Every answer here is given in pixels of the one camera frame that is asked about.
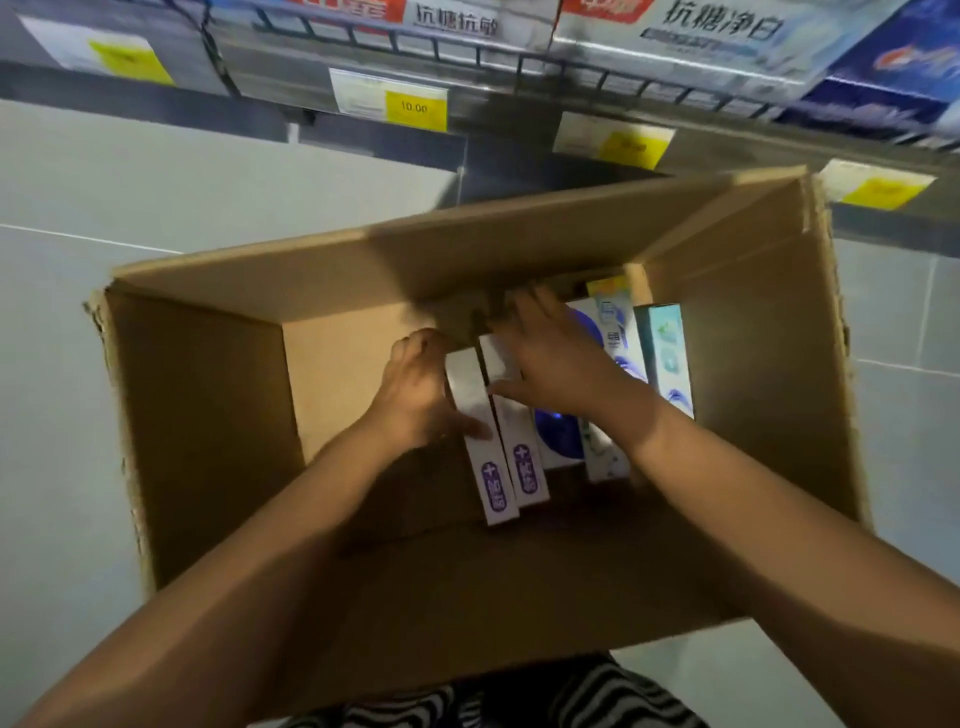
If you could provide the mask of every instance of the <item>black and white striped fabric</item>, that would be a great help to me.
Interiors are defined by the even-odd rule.
[[[524,667],[293,718],[282,728],[706,728],[609,655]]]

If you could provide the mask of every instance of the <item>gray floor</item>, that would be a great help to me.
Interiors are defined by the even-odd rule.
[[[457,183],[319,147],[0,102],[0,725],[141,600],[111,392],[81,308],[109,268],[411,214]],[[837,253],[877,529],[960,582],[960,261],[849,240]],[[619,657],[720,728],[839,724],[751,622]]]

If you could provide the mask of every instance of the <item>price label holder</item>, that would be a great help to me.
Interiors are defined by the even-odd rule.
[[[656,169],[676,130],[565,111],[553,151]]]
[[[872,164],[831,159],[820,172],[820,179],[831,202],[891,210],[906,205],[937,178]]]
[[[54,61],[71,71],[174,85],[144,37],[33,17],[20,22]]]
[[[446,89],[406,84],[338,68],[330,69],[341,113],[407,127],[446,131]]]

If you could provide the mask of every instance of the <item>forearm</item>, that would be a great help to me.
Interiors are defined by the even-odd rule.
[[[646,393],[633,392],[638,403]],[[960,590],[657,400],[642,435],[608,427],[691,523],[758,577],[833,619],[960,648]],[[891,584],[904,593],[890,598]],[[918,614],[927,619],[916,620]],[[955,629],[945,635],[948,624]]]
[[[34,707],[24,726],[241,725],[331,532],[393,453],[366,423],[145,604]]]
[[[649,391],[624,395],[651,406]],[[853,725],[941,725],[960,703],[960,590],[663,400],[606,431],[719,546],[721,583]],[[896,692],[894,704],[877,697]]]

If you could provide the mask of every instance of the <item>cardboard box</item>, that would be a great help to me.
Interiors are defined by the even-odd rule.
[[[698,422],[865,518],[819,183],[803,168],[692,176],[114,271],[91,310],[148,583],[187,569],[359,417],[398,337],[434,324],[468,345],[490,291],[618,270],[634,303],[682,304]],[[549,503],[487,528],[460,438],[397,461],[251,718],[742,616],[666,503],[626,483],[585,487],[583,468],[547,477]]]

